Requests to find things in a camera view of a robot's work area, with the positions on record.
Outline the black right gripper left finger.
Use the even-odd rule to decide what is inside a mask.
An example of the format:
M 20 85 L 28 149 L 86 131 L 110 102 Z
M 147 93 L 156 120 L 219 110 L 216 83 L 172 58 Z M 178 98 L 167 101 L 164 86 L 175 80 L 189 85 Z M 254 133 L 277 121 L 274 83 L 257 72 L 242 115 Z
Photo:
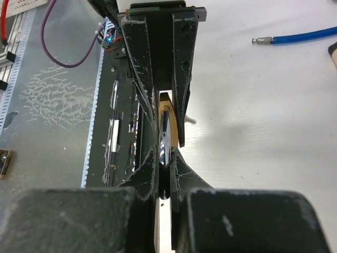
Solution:
M 158 151 L 117 187 L 30 189 L 9 203 L 1 252 L 158 252 Z

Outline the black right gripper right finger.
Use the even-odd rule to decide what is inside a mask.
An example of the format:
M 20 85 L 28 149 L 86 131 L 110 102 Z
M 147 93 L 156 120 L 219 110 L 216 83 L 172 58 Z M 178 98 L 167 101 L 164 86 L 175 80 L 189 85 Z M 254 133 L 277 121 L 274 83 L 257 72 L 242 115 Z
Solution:
M 171 151 L 176 252 L 330 252 L 318 216 L 295 191 L 215 189 Z

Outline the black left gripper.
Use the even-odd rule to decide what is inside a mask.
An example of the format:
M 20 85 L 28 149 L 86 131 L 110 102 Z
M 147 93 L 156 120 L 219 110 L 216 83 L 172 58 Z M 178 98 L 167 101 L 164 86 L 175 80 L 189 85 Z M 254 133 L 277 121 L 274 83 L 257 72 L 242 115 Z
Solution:
M 157 90 L 172 90 L 179 145 L 185 146 L 184 120 L 198 24 L 205 7 L 185 1 L 134 3 L 118 14 L 140 103 L 152 130 L 158 131 Z

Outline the large brass padlock with keys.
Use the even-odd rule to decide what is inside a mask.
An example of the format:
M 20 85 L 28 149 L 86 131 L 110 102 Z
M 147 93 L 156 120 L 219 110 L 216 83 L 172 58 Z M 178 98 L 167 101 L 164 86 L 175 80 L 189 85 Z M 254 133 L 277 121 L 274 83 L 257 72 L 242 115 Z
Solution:
M 168 92 L 160 94 L 158 110 L 158 154 L 159 154 L 159 196 L 170 197 L 171 150 L 178 147 L 177 123 L 174 106 Z

